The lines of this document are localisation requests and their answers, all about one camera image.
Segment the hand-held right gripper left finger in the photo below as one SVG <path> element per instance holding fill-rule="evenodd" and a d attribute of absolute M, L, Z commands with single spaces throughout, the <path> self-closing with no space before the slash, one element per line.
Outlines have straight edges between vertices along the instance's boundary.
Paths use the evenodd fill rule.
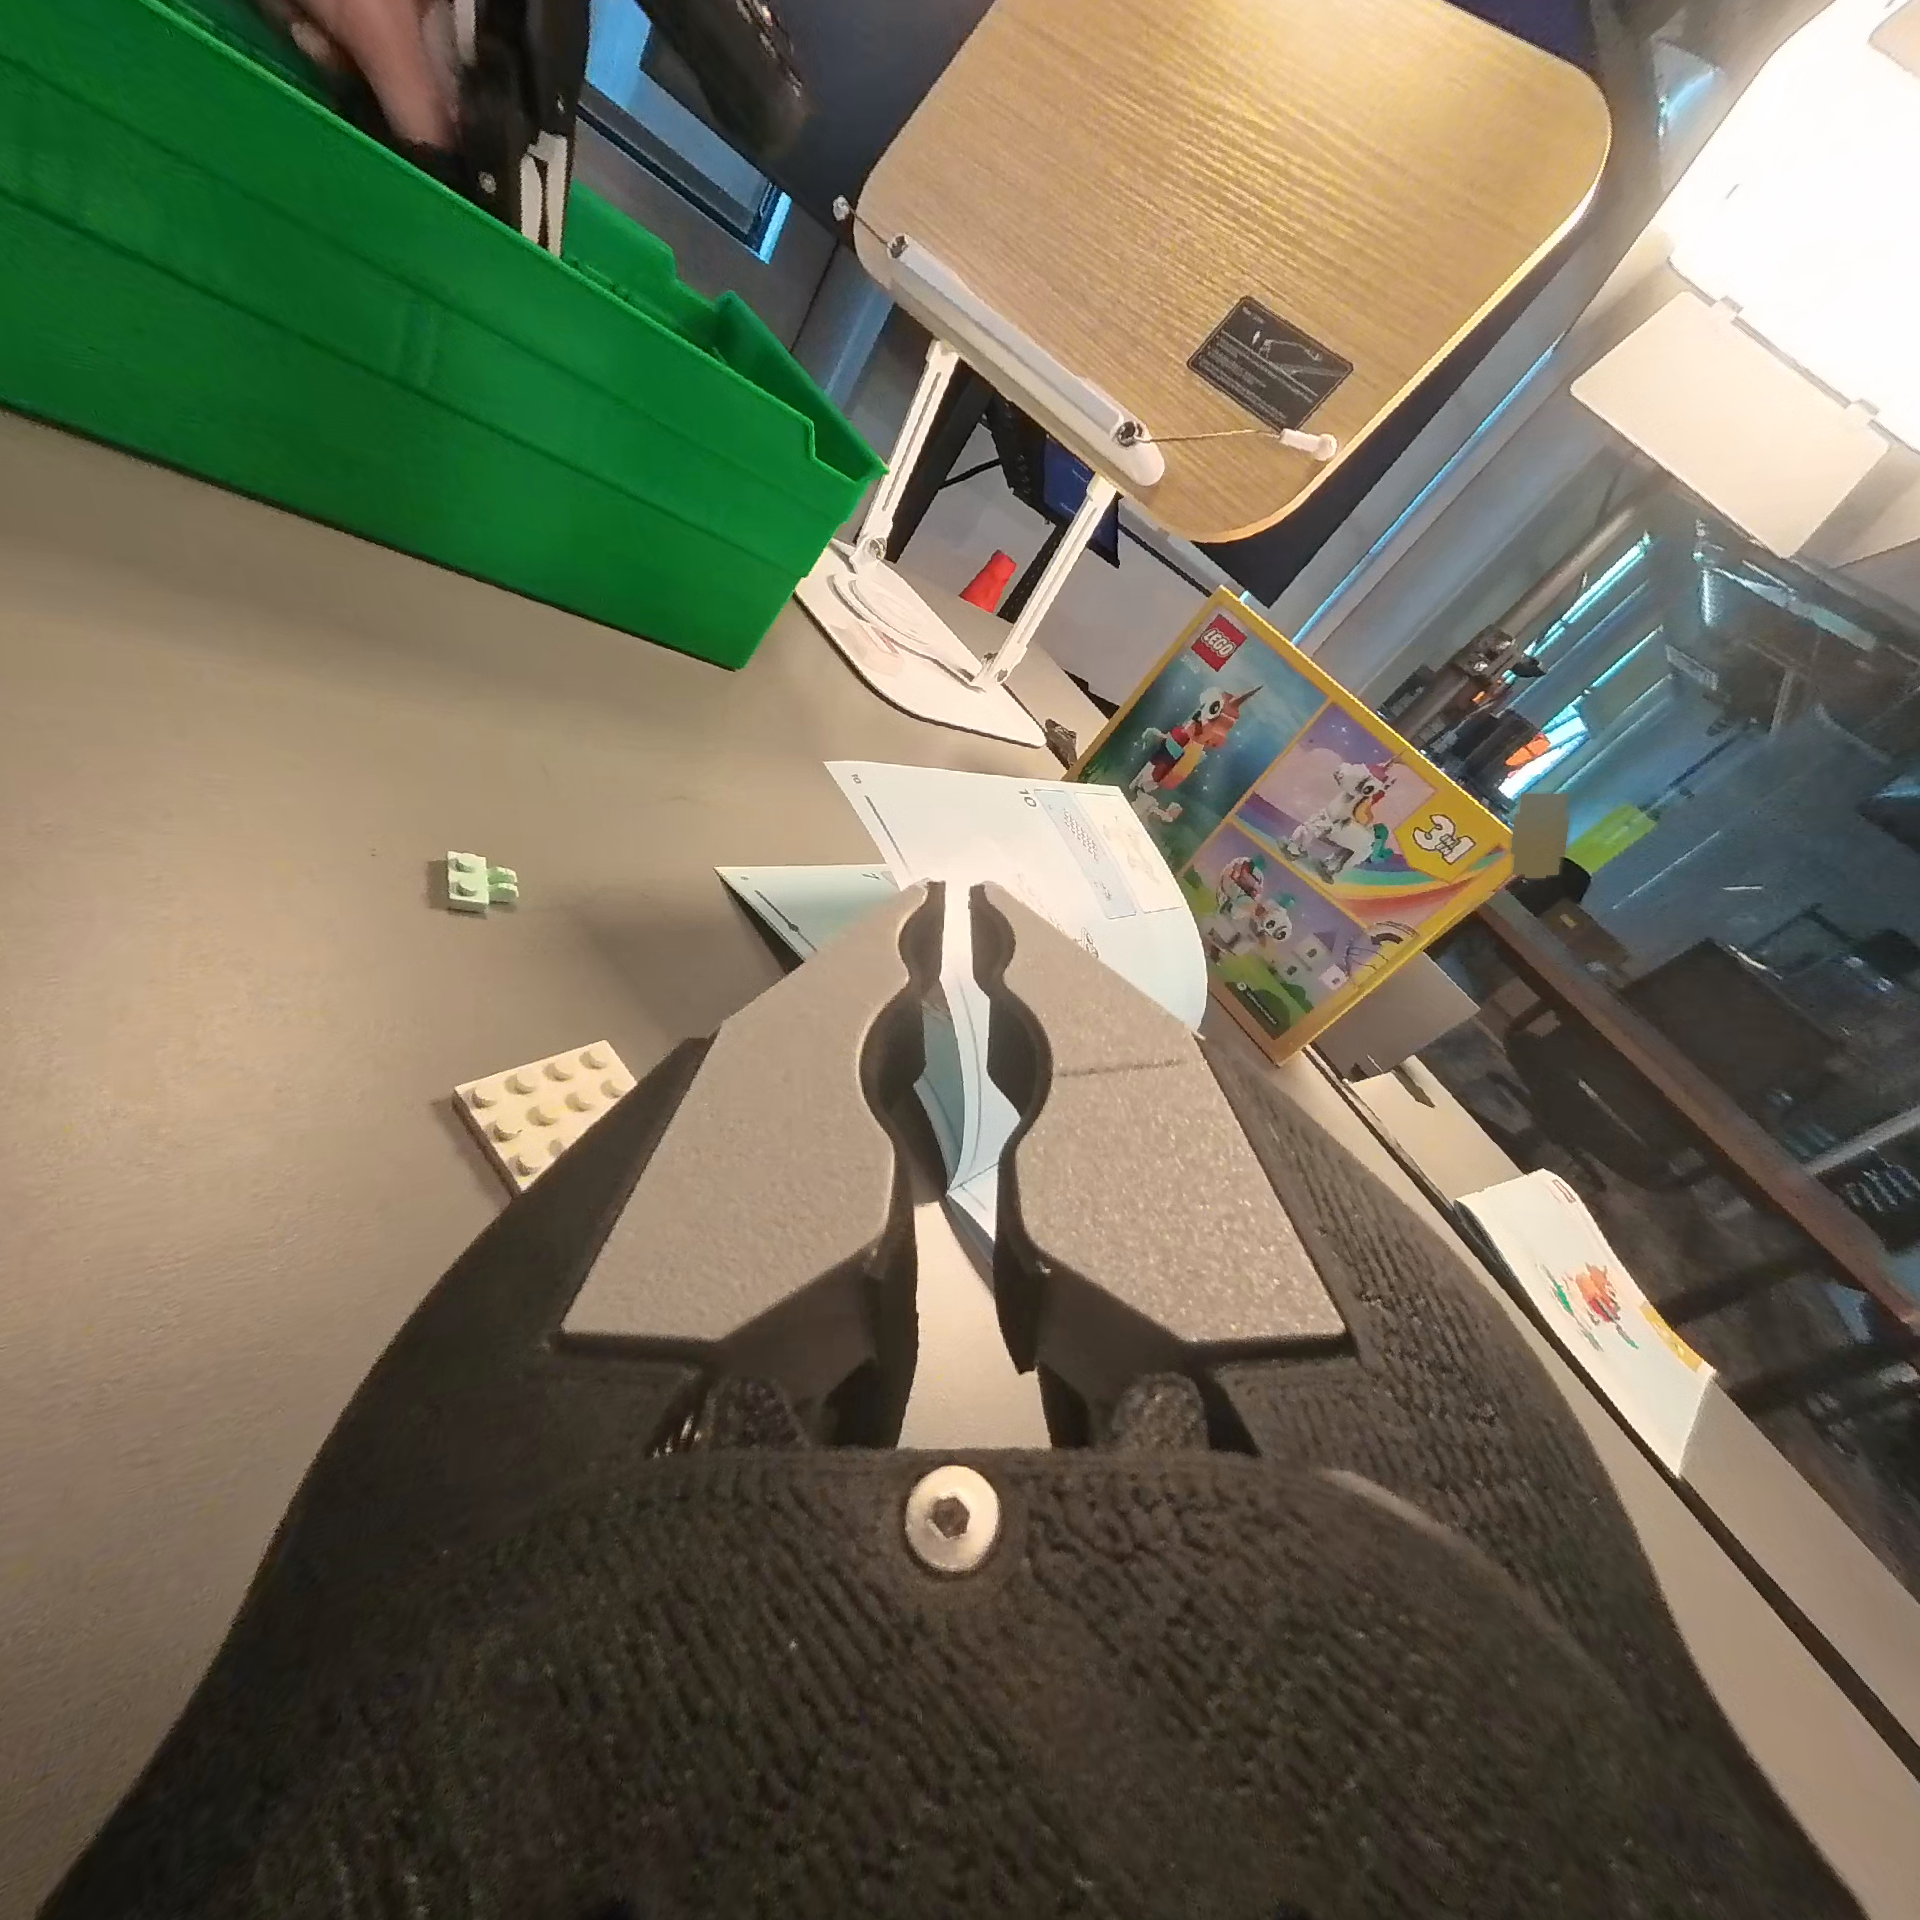
<path fill-rule="evenodd" d="M 704 1047 L 559 1330 L 590 1350 L 903 1411 L 918 1359 L 911 1136 L 933 884 L 800 962 Z"/>

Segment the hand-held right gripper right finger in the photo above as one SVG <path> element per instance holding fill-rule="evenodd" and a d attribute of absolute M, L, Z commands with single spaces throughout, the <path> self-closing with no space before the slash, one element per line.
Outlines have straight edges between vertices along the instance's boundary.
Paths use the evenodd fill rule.
<path fill-rule="evenodd" d="M 1347 1319 L 1188 1021 L 981 883 L 999 1151 L 992 1285 L 1023 1374 L 1137 1381 L 1325 1356 Z"/>

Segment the green plastic bin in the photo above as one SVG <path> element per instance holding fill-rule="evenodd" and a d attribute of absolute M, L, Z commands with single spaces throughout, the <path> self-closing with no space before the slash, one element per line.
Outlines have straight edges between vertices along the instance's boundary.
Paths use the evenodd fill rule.
<path fill-rule="evenodd" d="M 587 183 L 559 255 L 220 13 L 4 5 L 4 406 L 741 667 L 881 459 Z"/>

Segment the instruction booklet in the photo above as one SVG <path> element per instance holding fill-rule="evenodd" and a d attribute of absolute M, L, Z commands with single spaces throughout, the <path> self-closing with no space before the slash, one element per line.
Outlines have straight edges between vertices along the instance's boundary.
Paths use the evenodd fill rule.
<path fill-rule="evenodd" d="M 1576 1191 L 1532 1171 L 1456 1207 L 1583 1378 L 1681 1476 L 1717 1374 L 1667 1324 Z"/>
<path fill-rule="evenodd" d="M 945 1207 L 976 1242 L 989 1242 L 997 1164 L 1016 1108 L 989 1078 L 992 1007 L 973 978 L 967 890 L 999 884 L 1191 1031 L 1209 998 L 1193 912 L 1112 787 L 851 759 L 827 764 L 827 775 L 870 836 L 876 861 L 720 866 L 715 876 L 798 957 L 908 884 L 945 883 L 951 912 L 940 986 L 924 998 L 917 1092 L 943 1159 Z"/>

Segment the cream lego plate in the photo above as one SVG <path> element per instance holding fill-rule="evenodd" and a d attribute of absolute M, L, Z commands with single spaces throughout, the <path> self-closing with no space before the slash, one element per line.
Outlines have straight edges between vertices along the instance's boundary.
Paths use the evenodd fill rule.
<path fill-rule="evenodd" d="M 638 1085 L 616 1050 L 597 1039 L 489 1071 L 449 1107 L 507 1192 L 525 1192 Z"/>

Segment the yellow lego set box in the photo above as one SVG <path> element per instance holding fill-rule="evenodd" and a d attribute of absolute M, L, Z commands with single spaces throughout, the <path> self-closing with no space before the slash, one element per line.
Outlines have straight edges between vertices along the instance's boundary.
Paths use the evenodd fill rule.
<path fill-rule="evenodd" d="M 1512 831 L 1219 589 L 1070 767 L 1118 788 L 1270 1062 L 1319 1043 L 1517 874 Z"/>

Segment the person's left hand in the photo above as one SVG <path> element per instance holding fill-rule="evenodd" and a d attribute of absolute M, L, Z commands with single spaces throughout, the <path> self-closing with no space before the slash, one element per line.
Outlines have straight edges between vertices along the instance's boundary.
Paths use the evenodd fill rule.
<path fill-rule="evenodd" d="M 459 70 L 449 7 L 432 2 L 275 5 L 295 46 L 364 79 L 405 147 L 459 144 Z"/>

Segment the closed instruction booklet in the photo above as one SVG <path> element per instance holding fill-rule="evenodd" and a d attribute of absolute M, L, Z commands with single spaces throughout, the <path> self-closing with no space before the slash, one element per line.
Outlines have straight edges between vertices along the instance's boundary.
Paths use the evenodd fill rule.
<path fill-rule="evenodd" d="M 1583 1378 L 1681 1476 L 1717 1374 L 1667 1324 L 1576 1191 L 1532 1171 L 1456 1207 Z"/>

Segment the wooden board white stand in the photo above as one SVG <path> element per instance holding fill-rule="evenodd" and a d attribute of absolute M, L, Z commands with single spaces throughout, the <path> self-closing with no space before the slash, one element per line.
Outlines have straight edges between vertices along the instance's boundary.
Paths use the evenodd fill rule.
<path fill-rule="evenodd" d="M 831 208 L 928 351 L 800 607 L 901 712 L 1038 750 L 1009 677 L 1107 509 L 1188 544 L 1289 516 L 1566 238 L 1609 147 L 1580 66 L 1456 5 L 993 5 Z M 985 659 L 885 558 L 960 367 L 1088 467 Z"/>

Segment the white flat panel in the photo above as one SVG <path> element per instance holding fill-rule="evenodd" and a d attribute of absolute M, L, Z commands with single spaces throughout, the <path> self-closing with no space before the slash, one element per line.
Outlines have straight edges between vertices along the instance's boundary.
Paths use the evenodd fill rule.
<path fill-rule="evenodd" d="M 1572 400 L 1777 559 L 1804 552 L 1887 454 L 1725 302 L 1678 292 L 1569 383 Z"/>

